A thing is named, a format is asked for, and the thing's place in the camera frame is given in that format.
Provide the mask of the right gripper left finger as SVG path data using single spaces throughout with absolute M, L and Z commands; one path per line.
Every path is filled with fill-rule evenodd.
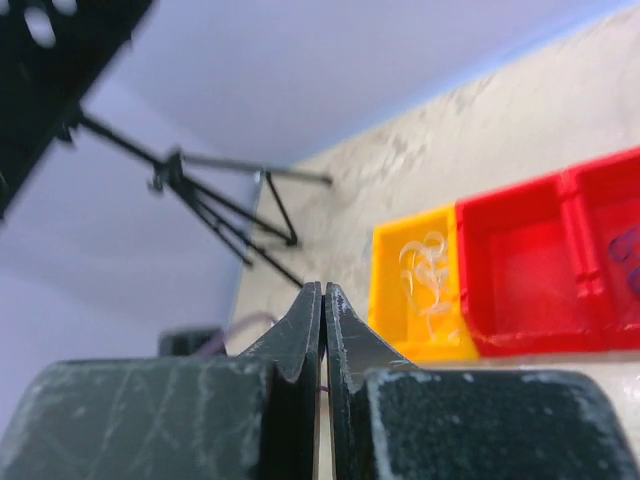
M 319 283 L 236 356 L 58 362 L 1 441 L 5 479 L 314 479 Z

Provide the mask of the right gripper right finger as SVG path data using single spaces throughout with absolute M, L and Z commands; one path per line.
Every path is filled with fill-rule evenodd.
M 549 369 L 423 369 L 324 296 L 338 479 L 635 479 L 605 393 Z

